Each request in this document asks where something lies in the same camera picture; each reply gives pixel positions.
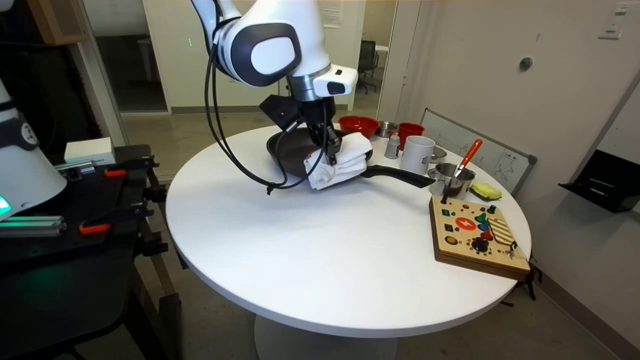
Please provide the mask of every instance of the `small bottle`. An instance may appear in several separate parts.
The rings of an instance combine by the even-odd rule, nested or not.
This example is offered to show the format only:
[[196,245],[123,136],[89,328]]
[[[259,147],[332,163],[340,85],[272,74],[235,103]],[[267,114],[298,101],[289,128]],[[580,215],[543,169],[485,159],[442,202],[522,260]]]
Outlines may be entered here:
[[385,150],[385,157],[388,159],[398,159],[398,151],[400,151],[400,136],[391,135]]

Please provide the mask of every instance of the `white towel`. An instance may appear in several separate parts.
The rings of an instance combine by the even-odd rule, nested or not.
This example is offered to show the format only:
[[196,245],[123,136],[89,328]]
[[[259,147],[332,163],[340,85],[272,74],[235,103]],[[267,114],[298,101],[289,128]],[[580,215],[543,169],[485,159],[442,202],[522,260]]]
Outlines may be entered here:
[[[346,135],[342,138],[340,151],[335,155],[335,165],[329,165],[325,155],[320,159],[316,169],[309,176],[311,187],[320,190],[360,175],[367,170],[365,154],[370,150],[371,142],[361,133]],[[314,166],[318,156],[320,156],[320,149],[307,156],[305,159],[307,172]]]

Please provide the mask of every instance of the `baseboard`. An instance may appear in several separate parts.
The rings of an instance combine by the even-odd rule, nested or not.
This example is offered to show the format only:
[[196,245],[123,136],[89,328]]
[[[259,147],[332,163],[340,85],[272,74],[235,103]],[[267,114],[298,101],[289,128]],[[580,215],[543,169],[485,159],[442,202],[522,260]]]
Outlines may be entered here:
[[[347,104],[336,104],[335,109],[338,111],[348,110]],[[242,106],[218,106],[221,113],[261,113],[260,107],[257,105]],[[204,106],[172,106],[172,114],[204,114]]]
[[542,283],[535,281],[534,284],[549,300],[579,323],[614,356],[621,360],[640,359],[640,349],[631,344],[629,340],[625,339],[549,276],[545,274],[542,278]]

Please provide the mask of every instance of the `black frying pan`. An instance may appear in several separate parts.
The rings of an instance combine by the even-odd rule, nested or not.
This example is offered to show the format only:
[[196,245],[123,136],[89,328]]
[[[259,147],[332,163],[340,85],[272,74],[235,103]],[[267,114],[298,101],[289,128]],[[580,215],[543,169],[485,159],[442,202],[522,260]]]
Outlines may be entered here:
[[[271,154],[273,161],[276,162],[276,142],[280,134],[281,133],[277,133],[273,135],[267,141],[267,150]],[[335,134],[340,138],[347,135],[347,133],[340,130],[335,130]],[[284,170],[293,176],[300,178],[305,177],[307,174],[304,164],[305,158],[311,152],[318,149],[319,147],[311,141],[309,131],[306,128],[295,129],[280,141],[280,161],[282,162]],[[371,159],[373,150],[367,152],[365,155],[366,160]],[[424,188],[435,182],[435,179],[430,177],[414,174],[413,172],[400,170],[398,168],[384,167],[382,165],[369,165],[367,166],[367,170],[364,170],[360,176],[390,176],[419,188]]]

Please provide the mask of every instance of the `busy board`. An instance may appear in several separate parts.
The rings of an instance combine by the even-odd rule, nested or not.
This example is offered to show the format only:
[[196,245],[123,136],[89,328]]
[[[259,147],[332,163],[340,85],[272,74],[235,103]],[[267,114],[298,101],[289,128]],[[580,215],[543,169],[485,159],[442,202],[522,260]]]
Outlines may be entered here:
[[495,205],[432,196],[429,203],[436,261],[523,281],[529,262]]

